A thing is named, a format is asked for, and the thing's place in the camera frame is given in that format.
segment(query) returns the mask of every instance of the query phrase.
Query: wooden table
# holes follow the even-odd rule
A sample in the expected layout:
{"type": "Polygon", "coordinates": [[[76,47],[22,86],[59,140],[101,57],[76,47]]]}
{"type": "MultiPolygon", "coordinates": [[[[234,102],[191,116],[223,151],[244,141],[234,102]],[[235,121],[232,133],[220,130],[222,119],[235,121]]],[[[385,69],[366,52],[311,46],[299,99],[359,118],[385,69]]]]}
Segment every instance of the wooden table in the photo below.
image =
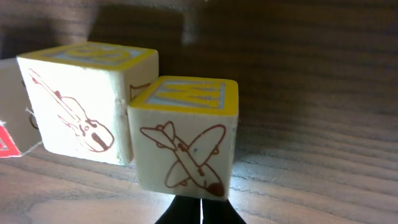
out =
{"type": "MultiPolygon", "coordinates": [[[[159,50],[161,75],[236,80],[229,199],[248,223],[395,224],[397,24],[393,0],[1,0],[0,54],[90,39],[159,50]]],[[[134,165],[0,160],[0,223],[153,223],[172,199],[134,165]]]]}

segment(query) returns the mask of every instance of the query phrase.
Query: block with airplane drawing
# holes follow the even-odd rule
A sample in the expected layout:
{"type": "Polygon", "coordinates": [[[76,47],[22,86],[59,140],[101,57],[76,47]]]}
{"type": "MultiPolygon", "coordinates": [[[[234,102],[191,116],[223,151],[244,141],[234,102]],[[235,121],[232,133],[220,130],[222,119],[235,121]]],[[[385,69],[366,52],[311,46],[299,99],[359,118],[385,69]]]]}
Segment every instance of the block with airplane drawing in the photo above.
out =
{"type": "Polygon", "coordinates": [[[84,42],[18,56],[44,147],[125,165],[128,103],[159,76],[156,50],[84,42]]]}
{"type": "Polygon", "coordinates": [[[142,188],[228,198],[238,125],[235,81],[160,77],[128,114],[142,188]]]}

